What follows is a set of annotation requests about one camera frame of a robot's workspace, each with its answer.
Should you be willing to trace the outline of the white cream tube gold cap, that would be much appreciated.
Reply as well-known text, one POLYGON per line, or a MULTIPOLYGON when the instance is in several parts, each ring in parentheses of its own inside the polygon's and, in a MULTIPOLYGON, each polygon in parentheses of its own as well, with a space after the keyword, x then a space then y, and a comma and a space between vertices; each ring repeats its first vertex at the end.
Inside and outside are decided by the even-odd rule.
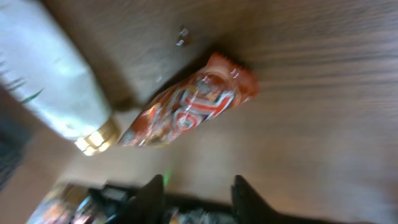
POLYGON ((94 72, 40 1, 1 0, 1 85, 86 156, 119 137, 94 72))

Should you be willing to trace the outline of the orange chocolate bar wrapper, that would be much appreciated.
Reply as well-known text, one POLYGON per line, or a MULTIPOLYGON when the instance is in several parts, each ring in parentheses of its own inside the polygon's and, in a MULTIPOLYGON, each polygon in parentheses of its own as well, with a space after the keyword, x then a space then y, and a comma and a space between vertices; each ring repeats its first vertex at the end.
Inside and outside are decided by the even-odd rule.
POLYGON ((207 64, 158 94, 119 139, 123 146, 169 144, 181 134, 255 97, 256 76, 215 52, 207 64))

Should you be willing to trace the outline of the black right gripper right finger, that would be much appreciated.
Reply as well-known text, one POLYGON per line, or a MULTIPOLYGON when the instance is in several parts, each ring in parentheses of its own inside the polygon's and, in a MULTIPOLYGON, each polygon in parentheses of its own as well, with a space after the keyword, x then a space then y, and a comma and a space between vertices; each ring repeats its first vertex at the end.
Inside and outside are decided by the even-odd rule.
POLYGON ((231 187, 234 215, 243 224, 332 224, 314 218, 286 215, 273 209, 241 175, 231 187))

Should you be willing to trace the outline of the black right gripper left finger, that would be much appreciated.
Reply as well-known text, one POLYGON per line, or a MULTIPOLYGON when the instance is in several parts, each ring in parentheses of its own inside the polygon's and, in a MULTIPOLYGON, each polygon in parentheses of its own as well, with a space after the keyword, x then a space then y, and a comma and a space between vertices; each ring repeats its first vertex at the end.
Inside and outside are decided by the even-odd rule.
POLYGON ((157 174, 107 224, 156 224, 164 209, 164 178, 157 174))

